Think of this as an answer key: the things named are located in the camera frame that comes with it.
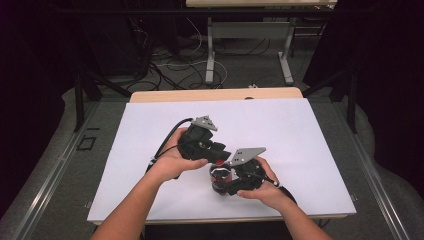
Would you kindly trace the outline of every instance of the table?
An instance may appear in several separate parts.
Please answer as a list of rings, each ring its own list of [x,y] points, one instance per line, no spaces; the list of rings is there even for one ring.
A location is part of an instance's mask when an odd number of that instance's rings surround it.
[[[299,7],[335,5],[337,0],[187,0],[188,7],[218,8],[218,7]],[[287,63],[287,56],[293,38],[296,18],[289,22],[213,22],[208,18],[208,63],[205,82],[213,82],[215,52],[214,38],[275,38],[285,39],[283,51],[278,52],[278,58],[286,84],[293,85],[293,77]]]
[[[329,218],[356,213],[308,100],[297,88],[254,88],[134,93],[87,220],[101,224],[143,176],[149,156],[170,129],[205,112],[219,129],[212,140],[226,144],[227,151],[267,148],[261,156],[306,214]],[[184,172],[164,184],[146,224],[281,220],[259,201],[215,193],[208,170]]]

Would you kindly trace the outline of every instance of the forearm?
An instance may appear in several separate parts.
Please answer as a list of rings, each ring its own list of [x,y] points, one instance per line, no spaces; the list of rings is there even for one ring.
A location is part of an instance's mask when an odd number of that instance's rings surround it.
[[[92,239],[139,239],[161,182],[146,174],[103,221]]]
[[[284,218],[293,239],[331,239],[293,201],[287,198],[283,202],[278,211]]]

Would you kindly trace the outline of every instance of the person's left hand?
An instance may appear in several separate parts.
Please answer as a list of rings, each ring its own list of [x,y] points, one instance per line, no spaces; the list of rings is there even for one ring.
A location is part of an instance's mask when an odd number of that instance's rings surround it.
[[[208,163],[207,159],[187,160],[182,158],[176,146],[185,131],[187,128],[178,128],[174,132],[163,147],[163,154],[161,152],[162,155],[146,174],[153,175],[159,181],[165,182],[181,175],[186,170],[199,169]]]

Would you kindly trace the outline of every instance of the white tabletop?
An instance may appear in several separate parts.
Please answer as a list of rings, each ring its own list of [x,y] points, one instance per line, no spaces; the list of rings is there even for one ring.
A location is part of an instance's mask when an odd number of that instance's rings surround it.
[[[187,0],[188,7],[283,7],[335,5],[337,0]]]
[[[254,99],[128,103],[88,221],[101,223],[123,200],[177,122],[204,115],[218,127],[212,140],[226,144],[227,151],[266,147],[261,156],[309,216],[356,213],[308,100]],[[215,193],[208,169],[184,172],[165,183],[147,224],[280,217],[259,201]]]

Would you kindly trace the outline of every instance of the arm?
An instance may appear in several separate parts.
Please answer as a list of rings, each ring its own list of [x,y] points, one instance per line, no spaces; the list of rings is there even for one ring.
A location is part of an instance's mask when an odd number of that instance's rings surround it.
[[[163,149],[177,145],[184,131],[185,129],[178,129]],[[206,159],[186,160],[181,157],[177,148],[170,149],[157,160],[150,171],[103,221],[91,239],[139,239],[159,187],[183,171],[198,169],[206,164]]]
[[[278,181],[277,176],[271,170],[265,159],[256,158],[266,171],[266,174],[273,180]],[[296,203],[284,195],[280,189],[269,182],[262,183],[262,186],[253,191],[240,190],[237,195],[248,199],[258,199],[265,205],[280,212],[287,225],[293,239],[331,239],[321,228],[319,228]]]

